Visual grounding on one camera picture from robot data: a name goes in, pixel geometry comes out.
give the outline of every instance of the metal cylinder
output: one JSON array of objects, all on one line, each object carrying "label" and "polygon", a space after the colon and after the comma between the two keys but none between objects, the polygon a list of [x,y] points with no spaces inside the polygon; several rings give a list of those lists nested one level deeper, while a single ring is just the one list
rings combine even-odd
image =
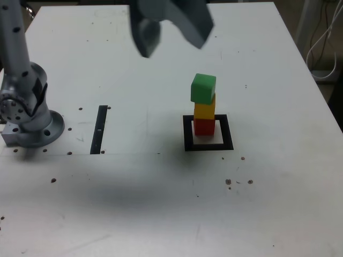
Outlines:
[{"label": "metal cylinder", "polygon": [[19,0],[0,0],[0,58],[6,75],[25,76],[30,61]]}]

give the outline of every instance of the white cable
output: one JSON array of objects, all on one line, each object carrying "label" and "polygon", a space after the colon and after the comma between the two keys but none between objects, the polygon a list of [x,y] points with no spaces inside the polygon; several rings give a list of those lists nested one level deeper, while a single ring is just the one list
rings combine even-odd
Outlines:
[{"label": "white cable", "polygon": [[[341,6],[341,8],[340,8],[339,11],[337,12],[336,16],[333,17],[333,20],[332,20],[332,22],[331,22],[331,25],[327,28],[327,30],[324,32],[324,34],[318,39],[318,41],[311,47],[311,49],[310,49],[309,52],[307,53],[307,57],[306,57],[306,66],[307,66],[307,68],[309,67],[309,65],[308,65],[308,60],[309,60],[309,55],[310,55],[311,51],[312,51],[313,48],[323,39],[323,37],[326,35],[326,33],[332,28],[334,22],[337,20],[337,17],[338,17],[338,15],[341,13],[342,10],[343,10],[343,6]],[[322,77],[322,78],[321,78],[321,77],[314,76],[314,75],[312,74],[312,77],[314,77],[314,78],[316,78],[316,79],[326,79],[326,78],[328,78],[329,76],[331,76],[331,75],[334,73],[334,71],[335,71],[335,69],[336,69],[336,64],[337,64],[337,56],[336,56],[336,53],[334,53],[334,68],[333,68],[333,70],[330,72],[330,74],[327,75],[327,76],[325,76],[325,77]]]},{"label": "white cable", "polygon": [[[336,10],[334,11],[334,14],[333,14],[333,17],[332,17],[332,22],[331,23],[333,23],[333,20],[334,20],[334,18],[337,16],[337,11],[339,10],[339,6],[341,5],[341,3],[342,3],[342,0],[340,0],[339,2],[338,2],[338,5],[337,5],[337,7],[336,7]],[[332,27],[330,28],[330,32],[329,32],[329,35],[328,35],[328,39],[330,38],[330,36],[331,36],[331,32],[332,32]]]}]

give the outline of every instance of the black strip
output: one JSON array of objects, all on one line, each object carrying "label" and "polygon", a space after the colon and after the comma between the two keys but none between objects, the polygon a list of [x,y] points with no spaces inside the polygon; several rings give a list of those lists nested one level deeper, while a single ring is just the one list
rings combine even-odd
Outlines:
[{"label": "black strip", "polygon": [[229,122],[225,114],[215,115],[215,119],[220,122],[221,136],[223,143],[199,144],[193,143],[192,120],[193,115],[183,116],[184,150],[190,151],[215,151],[215,150],[233,150]]},{"label": "black strip", "polygon": [[100,154],[103,131],[105,130],[107,105],[100,105],[96,117],[91,154]]}]

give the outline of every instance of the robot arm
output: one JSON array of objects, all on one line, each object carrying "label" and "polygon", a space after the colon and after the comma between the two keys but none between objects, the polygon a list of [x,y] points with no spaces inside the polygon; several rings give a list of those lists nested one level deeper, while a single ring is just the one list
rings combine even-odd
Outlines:
[{"label": "robot arm", "polygon": [[133,40],[143,57],[150,57],[159,44],[163,20],[170,20],[197,48],[205,44],[213,28],[204,0],[133,0],[130,20]]},{"label": "robot arm", "polygon": [[[197,48],[206,42],[213,22],[204,0],[131,0],[131,31],[144,57],[150,57],[160,40],[160,24],[172,21]],[[60,114],[48,109],[47,75],[30,62],[20,0],[0,0],[0,57],[4,78],[0,112],[7,125],[2,137],[8,146],[41,147],[64,130]]]}]

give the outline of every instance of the black square outline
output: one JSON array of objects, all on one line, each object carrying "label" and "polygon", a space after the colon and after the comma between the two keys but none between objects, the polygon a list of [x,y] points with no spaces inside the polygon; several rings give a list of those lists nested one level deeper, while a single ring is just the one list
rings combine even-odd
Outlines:
[{"label": "black square outline", "polygon": [[233,150],[229,122],[226,114],[215,115],[215,120],[219,120],[221,136],[223,143],[201,144],[194,145],[193,130],[192,130],[193,115],[183,115],[183,136],[184,136],[184,150],[190,151],[216,151],[216,150]]}]

